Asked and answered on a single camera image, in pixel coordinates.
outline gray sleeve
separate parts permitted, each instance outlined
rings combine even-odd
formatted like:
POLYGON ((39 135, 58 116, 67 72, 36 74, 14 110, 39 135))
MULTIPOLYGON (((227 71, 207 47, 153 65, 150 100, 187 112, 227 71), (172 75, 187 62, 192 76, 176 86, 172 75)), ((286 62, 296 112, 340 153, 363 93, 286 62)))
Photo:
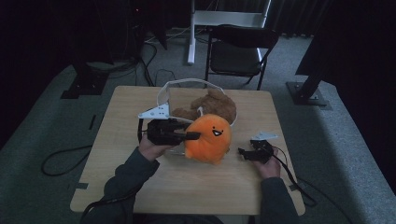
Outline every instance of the gray sleeve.
POLYGON ((297 211, 283 180, 271 177, 262 181, 261 224, 298 223, 297 211))
MULTIPOLYGON (((139 190, 154 175, 159 165, 157 161, 148 161, 136 148, 128 160, 116 169, 115 175, 106 182, 101 201, 124 197, 131 193, 131 189, 139 190)), ((119 203, 94 207, 81 223, 132 223, 134 199, 135 196, 119 203)))

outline orange plush toy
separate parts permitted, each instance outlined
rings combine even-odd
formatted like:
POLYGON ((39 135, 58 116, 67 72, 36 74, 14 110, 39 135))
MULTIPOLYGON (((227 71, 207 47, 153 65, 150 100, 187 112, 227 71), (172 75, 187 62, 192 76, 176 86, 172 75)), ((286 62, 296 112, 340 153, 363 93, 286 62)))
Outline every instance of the orange plush toy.
POLYGON ((200 133, 198 140, 185 141, 185 153, 189 159, 220 164, 228 152, 232 131, 229 122, 213 114, 206 114, 196 119, 186 132, 200 133))

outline person's left hand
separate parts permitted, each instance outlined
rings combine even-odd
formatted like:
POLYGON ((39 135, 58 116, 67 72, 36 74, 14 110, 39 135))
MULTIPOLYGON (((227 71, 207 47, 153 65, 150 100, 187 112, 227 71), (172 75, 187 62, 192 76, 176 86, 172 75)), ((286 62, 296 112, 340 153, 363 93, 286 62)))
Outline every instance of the person's left hand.
MULTIPOLYGON (((277 147, 273 147, 274 155, 277 155, 277 147)), ((259 171, 262 179, 267 179, 271 177, 280 177, 280 162, 275 158, 271 157, 267 163, 262 163, 260 161, 252 161, 259 171)))
POLYGON ((143 134, 142 141, 139 145, 140 153, 148 159, 148 161, 155 161, 158 157, 165 153, 166 149, 170 149, 174 146, 157 146, 148 140, 148 136, 143 134))

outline black chair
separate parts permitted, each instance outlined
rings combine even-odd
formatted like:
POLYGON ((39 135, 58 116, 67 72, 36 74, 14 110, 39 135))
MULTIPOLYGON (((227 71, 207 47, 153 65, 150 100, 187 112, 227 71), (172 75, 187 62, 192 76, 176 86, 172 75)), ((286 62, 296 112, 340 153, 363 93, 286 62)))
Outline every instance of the black chair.
POLYGON ((260 74, 259 91, 268 55, 278 39, 277 32, 266 28, 227 24, 212 27, 207 47, 205 80, 208 80, 209 74, 249 77, 248 84, 260 74), (259 49, 266 49, 262 57, 259 49))

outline brown plush toy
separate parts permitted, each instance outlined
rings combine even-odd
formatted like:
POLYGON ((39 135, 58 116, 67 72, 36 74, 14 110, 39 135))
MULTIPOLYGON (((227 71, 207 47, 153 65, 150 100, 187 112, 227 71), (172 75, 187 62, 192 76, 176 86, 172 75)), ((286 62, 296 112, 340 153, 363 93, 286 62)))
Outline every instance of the brown plush toy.
POLYGON ((218 115, 226 119, 230 124, 232 124, 236 118, 236 106, 233 100, 222 91, 216 89, 207 89, 206 96, 192 101, 190 110, 176 108, 172 112, 172 116, 196 120, 201 117, 200 109, 204 115, 218 115))

